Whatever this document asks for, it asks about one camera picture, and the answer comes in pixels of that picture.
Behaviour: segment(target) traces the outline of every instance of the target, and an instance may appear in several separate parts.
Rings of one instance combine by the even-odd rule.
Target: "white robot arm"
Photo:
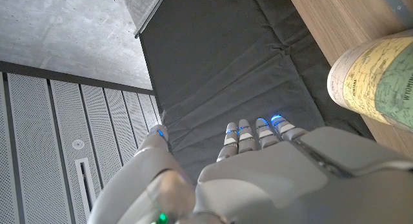
[[[229,123],[194,188],[154,126],[103,189],[89,223],[413,223],[413,161],[375,142],[280,115]]]

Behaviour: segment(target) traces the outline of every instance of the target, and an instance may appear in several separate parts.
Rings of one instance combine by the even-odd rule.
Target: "wooden table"
[[[350,48],[405,30],[385,0],[291,1],[330,65]],[[413,0],[402,1],[413,12]],[[413,134],[362,117],[379,144],[413,156]]]

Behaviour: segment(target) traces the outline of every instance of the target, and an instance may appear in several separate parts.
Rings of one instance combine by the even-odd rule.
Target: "rolled map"
[[[413,30],[346,51],[327,89],[338,105],[413,132]]]

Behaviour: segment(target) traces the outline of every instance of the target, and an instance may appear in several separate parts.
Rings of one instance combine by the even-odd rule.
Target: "blue led light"
[[[268,125],[268,123],[267,123],[267,121],[266,121],[265,119],[263,119],[263,118],[258,118],[258,119],[263,120],[263,122],[265,123],[265,125]]]
[[[271,121],[273,121],[273,120],[275,120],[275,119],[277,119],[277,118],[280,118],[280,117],[281,117],[281,115],[274,115],[274,116],[272,116]]]

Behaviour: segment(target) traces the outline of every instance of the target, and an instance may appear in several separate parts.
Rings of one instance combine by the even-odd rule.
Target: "robot finger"
[[[278,138],[271,131],[267,121],[263,118],[258,118],[256,121],[257,134],[261,148],[272,146],[278,143]]]
[[[271,118],[271,125],[276,130],[277,137],[282,140],[293,141],[297,137],[308,133],[302,128],[297,128],[293,124],[286,121],[281,115],[275,115]]]
[[[251,150],[257,150],[256,142],[252,136],[250,123],[247,120],[241,119],[238,123],[239,127],[239,146],[238,153],[244,153]]]
[[[229,123],[224,140],[224,147],[218,155],[217,162],[238,154],[238,129],[235,123]]]

